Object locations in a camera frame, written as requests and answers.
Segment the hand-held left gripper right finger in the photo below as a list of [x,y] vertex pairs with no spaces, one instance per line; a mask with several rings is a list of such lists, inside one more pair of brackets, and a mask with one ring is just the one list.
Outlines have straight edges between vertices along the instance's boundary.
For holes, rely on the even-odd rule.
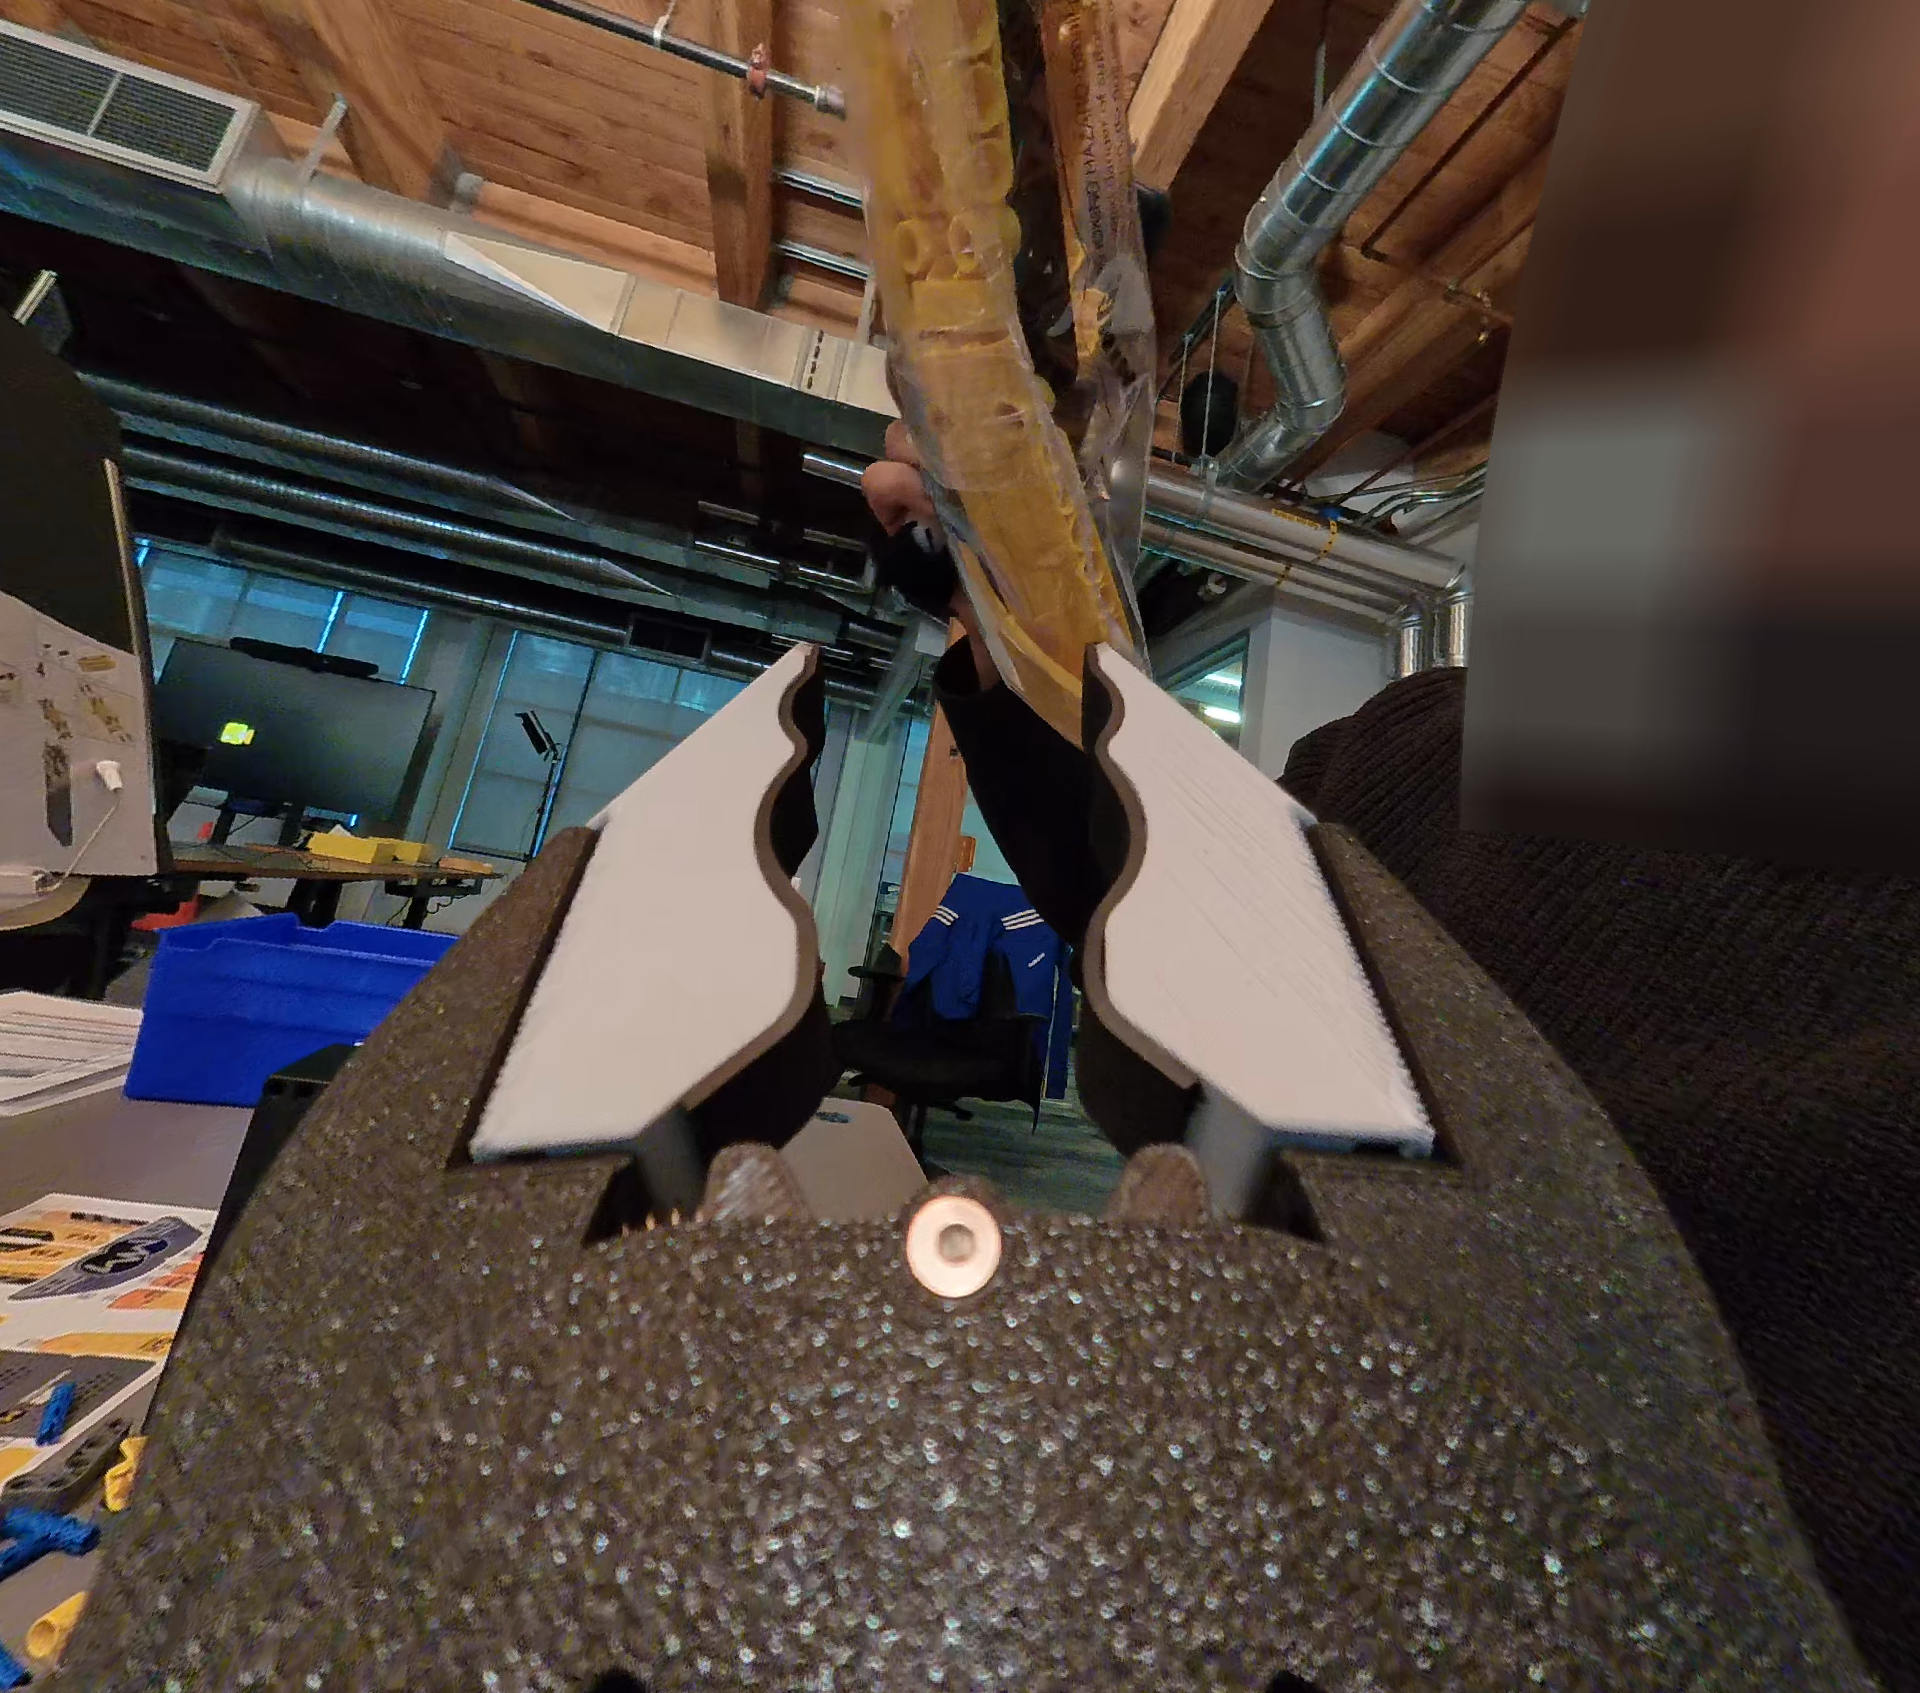
[[1110,645],[1084,651],[1081,742],[1105,875],[1084,1002],[1200,1085],[1185,1147],[1212,1210],[1251,1220],[1286,1154],[1442,1162],[1317,821]]

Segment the black perforated block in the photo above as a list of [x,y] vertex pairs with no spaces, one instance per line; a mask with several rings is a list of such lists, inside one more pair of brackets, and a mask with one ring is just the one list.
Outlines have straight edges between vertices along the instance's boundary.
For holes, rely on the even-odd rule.
[[358,1059],[358,1042],[326,1042],[260,1082],[253,1129],[271,1147],[291,1139],[299,1118],[328,1090],[328,1082]]

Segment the clear bag of yellow beams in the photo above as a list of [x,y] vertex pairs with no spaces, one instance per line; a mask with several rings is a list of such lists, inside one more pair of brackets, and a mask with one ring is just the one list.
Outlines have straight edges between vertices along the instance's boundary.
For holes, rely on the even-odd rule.
[[1156,294],[1117,0],[840,0],[903,418],[997,681],[1081,742],[1145,666]]

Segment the person's right hand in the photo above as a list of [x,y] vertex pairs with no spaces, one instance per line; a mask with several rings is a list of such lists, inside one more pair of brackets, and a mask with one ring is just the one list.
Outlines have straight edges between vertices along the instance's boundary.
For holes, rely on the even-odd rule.
[[881,456],[863,468],[858,492],[881,538],[912,536],[927,548],[944,543],[909,418],[888,422]]

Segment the wooden table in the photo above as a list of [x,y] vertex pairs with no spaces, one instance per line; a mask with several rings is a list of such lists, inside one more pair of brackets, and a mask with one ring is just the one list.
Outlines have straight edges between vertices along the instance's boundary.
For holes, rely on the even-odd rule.
[[395,884],[403,894],[420,898],[459,898],[500,875],[492,866],[468,866],[468,861],[429,861],[429,866],[403,866],[403,861],[333,861],[333,855],[310,855],[310,851],[280,851],[280,846],[175,846],[167,866],[155,866],[158,884]]

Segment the black office chair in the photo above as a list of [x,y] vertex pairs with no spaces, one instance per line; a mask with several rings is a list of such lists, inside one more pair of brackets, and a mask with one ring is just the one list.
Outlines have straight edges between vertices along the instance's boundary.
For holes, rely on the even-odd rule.
[[858,1005],[828,1028],[846,1079],[881,1085],[903,1109],[912,1154],[927,1154],[927,1109],[963,1103],[1020,1103],[1041,1118],[1041,1016],[1020,1009],[1015,971],[997,951],[985,959],[979,1009],[971,1017],[892,1023],[903,997],[903,959],[881,951],[876,968],[852,968]]

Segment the blue jacket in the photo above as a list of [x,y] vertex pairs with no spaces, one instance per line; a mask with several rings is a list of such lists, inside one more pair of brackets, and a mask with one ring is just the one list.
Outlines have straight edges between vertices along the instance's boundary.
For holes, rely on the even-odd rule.
[[909,947],[903,1009],[927,1017],[973,1017],[989,968],[1006,968],[1020,1016],[1041,1023],[1041,1095],[1065,1095],[1077,991],[1065,940],[1020,884],[957,875],[934,912]]

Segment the blue plastic bin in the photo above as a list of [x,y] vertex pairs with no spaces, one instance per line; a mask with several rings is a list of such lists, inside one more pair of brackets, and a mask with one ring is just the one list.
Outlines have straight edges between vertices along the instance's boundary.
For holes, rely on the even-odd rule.
[[297,1059],[363,1042],[453,947],[443,932],[308,929],[297,912],[167,932],[123,1090],[255,1107]]

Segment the black knit sweater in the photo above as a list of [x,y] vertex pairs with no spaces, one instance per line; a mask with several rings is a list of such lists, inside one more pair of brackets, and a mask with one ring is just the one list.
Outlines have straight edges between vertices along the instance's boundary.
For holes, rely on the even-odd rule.
[[1883,1688],[1920,1685],[1920,894],[1461,824],[1463,669],[1304,731],[1280,786],[1494,975],[1658,1186]]

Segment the white printed paper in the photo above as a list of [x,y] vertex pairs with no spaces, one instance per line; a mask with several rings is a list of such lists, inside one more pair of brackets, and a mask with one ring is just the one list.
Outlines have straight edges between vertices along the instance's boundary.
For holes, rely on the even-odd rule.
[[0,997],[0,1118],[123,1090],[140,1039],[140,1009],[65,997]]

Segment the printed sticker sheet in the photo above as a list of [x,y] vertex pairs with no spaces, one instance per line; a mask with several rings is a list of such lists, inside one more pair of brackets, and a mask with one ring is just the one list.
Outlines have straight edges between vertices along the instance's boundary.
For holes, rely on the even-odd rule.
[[213,1210],[43,1192],[0,1222],[0,1477],[146,1415]]

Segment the instruction booklet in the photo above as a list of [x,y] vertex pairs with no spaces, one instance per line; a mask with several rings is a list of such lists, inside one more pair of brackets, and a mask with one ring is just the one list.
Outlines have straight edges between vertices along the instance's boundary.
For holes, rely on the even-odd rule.
[[155,786],[151,666],[0,596],[0,780],[53,759],[129,760]]

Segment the silver round duct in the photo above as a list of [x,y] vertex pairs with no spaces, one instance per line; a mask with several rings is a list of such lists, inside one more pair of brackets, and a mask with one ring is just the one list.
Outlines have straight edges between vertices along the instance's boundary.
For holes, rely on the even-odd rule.
[[1369,513],[1248,495],[1212,469],[1150,468],[1139,538],[1150,559],[1383,628],[1402,673],[1471,666],[1471,564],[1383,536]]

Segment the rectangular metal air duct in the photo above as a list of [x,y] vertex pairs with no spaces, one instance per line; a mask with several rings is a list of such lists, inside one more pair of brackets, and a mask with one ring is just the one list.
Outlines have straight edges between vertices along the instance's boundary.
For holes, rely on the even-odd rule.
[[291,161],[226,168],[223,201],[276,286],[458,345],[724,411],[840,456],[899,422],[872,345],[566,258]]

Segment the silver spiral air duct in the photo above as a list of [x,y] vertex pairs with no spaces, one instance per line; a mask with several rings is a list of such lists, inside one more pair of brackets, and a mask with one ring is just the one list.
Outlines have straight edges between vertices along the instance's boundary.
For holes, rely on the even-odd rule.
[[1223,485],[1274,485],[1341,411],[1346,365],[1317,263],[1522,12],[1529,0],[1396,0],[1251,205],[1236,245],[1236,305],[1259,345],[1274,407],[1223,451]]

